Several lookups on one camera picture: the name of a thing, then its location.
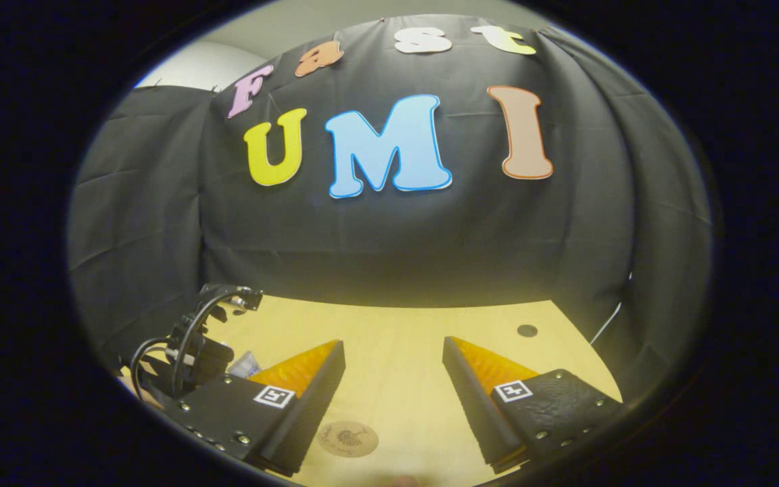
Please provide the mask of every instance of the cork coaster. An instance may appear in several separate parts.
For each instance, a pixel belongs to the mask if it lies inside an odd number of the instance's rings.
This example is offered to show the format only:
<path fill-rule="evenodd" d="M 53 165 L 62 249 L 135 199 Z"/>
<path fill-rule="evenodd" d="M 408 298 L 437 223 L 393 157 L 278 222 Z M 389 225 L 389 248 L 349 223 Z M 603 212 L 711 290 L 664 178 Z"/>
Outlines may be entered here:
<path fill-rule="evenodd" d="M 321 428 L 318 443 L 338 457 L 364 457 L 377 448 L 374 430 L 355 421 L 336 421 Z"/>

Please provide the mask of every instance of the black cable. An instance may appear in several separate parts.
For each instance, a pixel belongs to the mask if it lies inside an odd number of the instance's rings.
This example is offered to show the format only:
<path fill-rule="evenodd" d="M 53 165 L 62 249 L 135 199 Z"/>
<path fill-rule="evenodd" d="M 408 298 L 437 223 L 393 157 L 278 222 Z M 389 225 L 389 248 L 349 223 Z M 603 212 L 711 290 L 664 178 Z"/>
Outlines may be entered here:
<path fill-rule="evenodd" d="M 148 339 L 141 343 L 140 346 L 138 346 L 137 351 L 134 352 L 134 355 L 131 358 L 131 382 L 134 385 L 134 392 L 136 392 L 140 402 L 144 401 L 143 394 L 140 392 L 140 381 L 138 380 L 138 374 L 140 373 L 140 370 L 143 369 L 140 367 L 140 360 L 143 358 L 143 355 L 146 355 L 149 352 L 150 346 L 158 345 L 158 343 L 171 345 L 171 343 L 173 343 L 173 339 L 166 337 Z"/>
<path fill-rule="evenodd" d="M 179 370 L 182 368 L 182 362 L 185 361 L 185 351 L 188 349 L 188 345 L 191 341 L 191 336 L 194 335 L 194 331 L 204 324 L 204 321 L 206 320 L 207 315 L 210 314 L 211 309 L 216 307 L 219 302 L 222 302 L 223 300 L 230 297 L 242 297 L 242 293 L 245 292 L 245 290 L 246 289 L 231 291 L 229 293 L 224 293 L 214 297 L 213 299 L 210 299 L 210 301 L 200 309 L 200 312 L 197 313 L 197 316 L 191 320 L 191 323 L 188 326 L 188 330 L 185 331 L 185 336 L 182 338 L 182 344 L 179 346 L 179 351 L 176 353 L 176 361 L 173 362 L 173 374 L 172 378 L 170 379 L 172 381 L 171 391 L 173 391 L 173 394 L 176 394 L 176 392 L 178 392 L 182 386 L 179 383 Z"/>

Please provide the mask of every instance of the foam letter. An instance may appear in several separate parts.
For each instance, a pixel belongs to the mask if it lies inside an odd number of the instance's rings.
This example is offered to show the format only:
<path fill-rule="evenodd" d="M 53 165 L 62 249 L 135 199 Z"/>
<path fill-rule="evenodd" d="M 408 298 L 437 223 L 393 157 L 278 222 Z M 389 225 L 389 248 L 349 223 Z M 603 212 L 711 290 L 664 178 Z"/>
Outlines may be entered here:
<path fill-rule="evenodd" d="M 507 32 L 503 28 L 497 25 L 483 25 L 480 27 L 472 27 L 471 32 L 478 32 L 486 37 L 489 44 L 497 47 L 498 49 L 511 53 L 529 53 L 537 52 L 534 47 L 525 46 L 523 44 L 516 44 L 513 39 L 522 39 L 522 34 L 517 32 Z"/>
<path fill-rule="evenodd" d="M 486 91 L 500 103 L 510 139 L 510 155 L 504 160 L 504 174 L 516 179 L 545 179 L 554 170 L 543 148 L 543 135 L 537 118 L 540 99 L 517 87 L 488 87 Z"/>
<path fill-rule="evenodd" d="M 233 107 L 230 108 L 230 113 L 228 114 L 229 119 L 251 107 L 251 100 L 248 99 L 248 95 L 257 96 L 257 93 L 260 92 L 260 87 L 263 86 L 263 76 L 269 76 L 272 71 L 272 65 L 265 66 L 236 81 L 236 94 L 233 97 Z"/>
<path fill-rule="evenodd" d="M 443 30 L 434 27 L 403 28 L 396 32 L 396 49 L 403 53 L 442 52 L 452 47 Z"/>
<path fill-rule="evenodd" d="M 441 99 L 435 95 L 414 95 L 399 99 L 389 112 L 383 133 L 372 129 L 362 114 L 344 112 L 327 120 L 335 142 L 336 179 L 330 186 L 333 198 L 351 198 L 362 192 L 362 181 L 353 175 L 353 164 L 381 191 L 390 164 L 399 153 L 399 170 L 393 186 L 402 191 L 437 190 L 449 186 L 452 175 L 441 165 L 435 139 L 435 109 Z"/>
<path fill-rule="evenodd" d="M 327 41 L 327 43 L 316 46 L 302 55 L 300 65 L 293 73 L 301 78 L 306 74 L 312 74 L 317 68 L 333 64 L 341 59 L 344 53 L 340 47 L 338 41 Z"/>
<path fill-rule="evenodd" d="M 300 120 L 305 116 L 305 108 L 296 108 L 279 117 L 279 126 L 284 128 L 284 160 L 275 166 L 270 166 L 266 156 L 266 134 L 272 124 L 256 124 L 242 136 L 248 146 L 248 170 L 258 185 L 280 185 L 296 175 L 302 163 Z"/>

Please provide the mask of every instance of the blue letter m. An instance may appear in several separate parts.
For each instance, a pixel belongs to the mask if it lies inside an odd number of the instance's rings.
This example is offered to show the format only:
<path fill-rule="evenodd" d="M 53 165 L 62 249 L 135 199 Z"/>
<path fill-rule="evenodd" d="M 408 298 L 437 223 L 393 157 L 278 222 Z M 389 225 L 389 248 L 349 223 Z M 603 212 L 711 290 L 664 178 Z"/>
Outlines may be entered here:
<path fill-rule="evenodd" d="M 362 181 L 353 175 L 353 164 L 381 191 L 390 164 L 399 152 L 399 170 L 393 186 L 402 191 L 437 190 L 449 186 L 452 175 L 441 166 L 435 139 L 435 95 L 414 95 L 399 99 L 387 117 L 380 135 L 359 112 L 344 112 L 327 120 L 335 142 L 336 179 L 330 186 L 333 198 L 351 198 L 362 192 Z"/>

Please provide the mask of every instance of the yellow letter u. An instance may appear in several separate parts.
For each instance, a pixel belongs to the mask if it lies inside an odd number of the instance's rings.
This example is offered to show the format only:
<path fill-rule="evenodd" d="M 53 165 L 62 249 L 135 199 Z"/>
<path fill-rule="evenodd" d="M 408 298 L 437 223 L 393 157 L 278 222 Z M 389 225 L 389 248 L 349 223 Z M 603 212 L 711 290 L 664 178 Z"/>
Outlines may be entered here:
<path fill-rule="evenodd" d="M 279 117 L 279 126 L 284 129 L 285 153 L 284 160 L 274 166 L 266 156 L 266 135 L 272 128 L 271 123 L 256 124 L 242 136 L 248 147 L 248 170 L 258 185 L 280 185 L 296 175 L 302 164 L 300 121 L 305 116 L 305 108 L 295 108 Z"/>

